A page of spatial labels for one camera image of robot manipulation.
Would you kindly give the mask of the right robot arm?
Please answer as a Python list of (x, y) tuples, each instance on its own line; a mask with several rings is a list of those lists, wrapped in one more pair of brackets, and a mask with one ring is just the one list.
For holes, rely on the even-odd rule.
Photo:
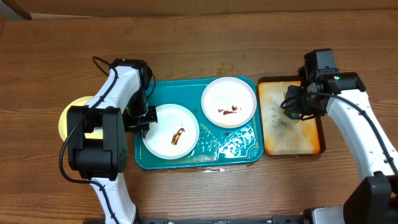
[(359, 185), (344, 205), (309, 208), (304, 223), (397, 223), (397, 149), (372, 111), (355, 72), (341, 73), (331, 49), (313, 50), (298, 69), (281, 103), (284, 114), (302, 121), (327, 114), (337, 125), (356, 164)]

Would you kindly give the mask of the green yellow scrubbing sponge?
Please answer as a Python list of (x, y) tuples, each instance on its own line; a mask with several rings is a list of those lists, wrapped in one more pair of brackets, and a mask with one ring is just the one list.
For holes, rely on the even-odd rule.
[(300, 121), (301, 114), (295, 113), (291, 110), (283, 110), (280, 118), (287, 123), (296, 124)]

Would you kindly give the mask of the light green plate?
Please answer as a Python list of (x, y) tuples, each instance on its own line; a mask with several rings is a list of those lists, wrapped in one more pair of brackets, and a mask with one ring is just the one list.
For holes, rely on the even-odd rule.
[(62, 139), (65, 141), (70, 131), (77, 124), (86, 109), (82, 109), (87, 102), (93, 99), (93, 96), (84, 96), (72, 101), (62, 112), (58, 121), (58, 132)]

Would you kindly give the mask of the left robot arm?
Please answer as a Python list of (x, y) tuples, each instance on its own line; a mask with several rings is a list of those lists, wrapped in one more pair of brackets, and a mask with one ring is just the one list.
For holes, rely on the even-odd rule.
[(143, 60), (117, 58), (108, 67), (108, 78), (94, 98), (67, 110), (59, 169), (67, 181), (92, 186), (104, 223), (139, 223), (124, 180), (126, 133), (145, 138), (150, 124), (157, 122), (156, 108), (146, 94), (155, 87), (155, 77)]

